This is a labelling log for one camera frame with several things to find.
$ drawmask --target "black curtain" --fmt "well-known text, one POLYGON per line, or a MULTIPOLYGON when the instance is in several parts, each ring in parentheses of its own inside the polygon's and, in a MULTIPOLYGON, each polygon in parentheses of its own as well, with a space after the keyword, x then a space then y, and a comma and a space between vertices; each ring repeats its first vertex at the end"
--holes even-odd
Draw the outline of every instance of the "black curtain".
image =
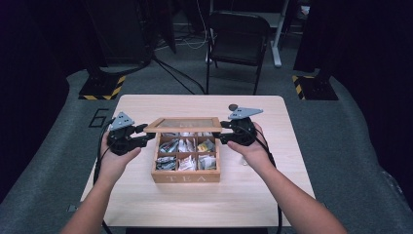
POLYGON ((357 102, 380 166, 413 208, 411 9, 411 1, 315 0, 294 69, 322 69, 334 42, 346 37, 332 75, 357 102), (349 35, 340 33, 343 26, 350 27, 349 35))
POLYGON ((66 77, 85 68, 77 40, 105 63, 81 0, 1 1, 0 29, 3 201, 64 106, 66 77), (73 33, 74 26, 82 33, 73 33))

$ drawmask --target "hand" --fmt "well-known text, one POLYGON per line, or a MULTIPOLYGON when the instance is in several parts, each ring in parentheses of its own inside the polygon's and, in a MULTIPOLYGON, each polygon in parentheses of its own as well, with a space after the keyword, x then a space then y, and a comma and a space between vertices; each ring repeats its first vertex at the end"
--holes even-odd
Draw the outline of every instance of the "hand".
MULTIPOLYGON (((257 130, 258 139, 261 140, 261 142, 265 143, 264 137, 261 135, 264 134, 261 127, 257 123, 254 123, 254 126, 257 130)), ((232 150, 242 154, 248 164, 259 174, 266 167, 273 167, 270 160, 268 159, 267 152, 257 141, 249 146, 243 146, 233 141, 228 141, 227 144, 232 150)))
POLYGON ((137 147, 134 150, 122 155, 118 156, 110 149, 108 149, 107 145, 107 137, 109 136, 109 132, 106 132, 103 135, 102 144, 100 148, 100 155, 103 155, 103 159, 100 166, 100 173, 97 182, 105 182, 109 185, 115 185, 116 181, 121 177, 124 173, 125 168, 133 158, 135 158, 140 153, 140 148, 137 147))

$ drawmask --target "table top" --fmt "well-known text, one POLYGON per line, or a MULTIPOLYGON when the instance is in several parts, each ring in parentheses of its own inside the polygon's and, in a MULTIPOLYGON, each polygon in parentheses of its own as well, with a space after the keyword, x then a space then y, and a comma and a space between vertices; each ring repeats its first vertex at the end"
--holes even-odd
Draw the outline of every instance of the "table top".
MULTIPOLYGON (((218 117, 228 120, 228 105, 259 108, 251 116, 263 129, 277 168, 315 197, 282 97, 277 96, 157 96, 120 97, 114 115, 123 111, 136 125, 160 117, 218 117)), ((155 183, 151 167, 155 140, 127 166, 115 185, 105 222, 128 227, 265 227, 278 226, 277 202, 243 156, 219 142, 218 183, 155 183)), ((81 198, 93 185, 93 171, 81 198)), ((283 217, 282 225, 290 225, 283 217)))

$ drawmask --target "yellow black hazard tape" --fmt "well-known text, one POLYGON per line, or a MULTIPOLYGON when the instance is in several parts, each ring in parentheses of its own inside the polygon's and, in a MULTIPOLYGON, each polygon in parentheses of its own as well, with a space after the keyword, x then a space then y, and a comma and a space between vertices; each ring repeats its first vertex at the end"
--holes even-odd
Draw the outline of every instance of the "yellow black hazard tape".
POLYGON ((314 78, 314 76, 292 76, 292 82, 294 82, 295 91, 297 92, 298 97, 300 99, 306 99, 306 97, 304 96, 304 93, 303 93, 303 89, 301 88, 301 85, 298 82, 298 79, 300 79, 300 78, 312 79, 312 78, 314 78))
POLYGON ((122 85, 124 84, 125 79, 126 79, 126 76, 119 78, 118 83, 116 84, 116 87, 113 90, 111 95, 108 95, 108 96, 79 95, 79 99, 89 99, 89 100, 115 99, 118 96, 119 92, 121 92, 121 88, 122 88, 122 85))

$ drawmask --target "human arm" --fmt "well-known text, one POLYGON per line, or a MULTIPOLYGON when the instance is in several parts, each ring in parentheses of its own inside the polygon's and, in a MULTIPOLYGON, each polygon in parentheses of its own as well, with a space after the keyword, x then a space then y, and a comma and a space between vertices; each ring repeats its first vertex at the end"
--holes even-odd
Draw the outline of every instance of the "human arm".
POLYGON ((140 153, 140 148, 136 148, 122 156, 112 153, 107 150, 107 136, 108 133, 103 136, 100 148, 103 158, 99 177, 80 208, 60 233, 100 233, 100 226, 109 203, 110 193, 125 171, 128 162, 140 153))
MULTIPOLYGON (((254 124, 261 136, 262 129, 254 124)), ((270 192, 281 207, 286 218, 298 233, 347 233, 340 221, 321 203, 295 185, 270 162, 267 152, 256 141, 250 146, 242 146, 232 141, 228 146, 241 153, 249 165, 267 184, 270 192)))

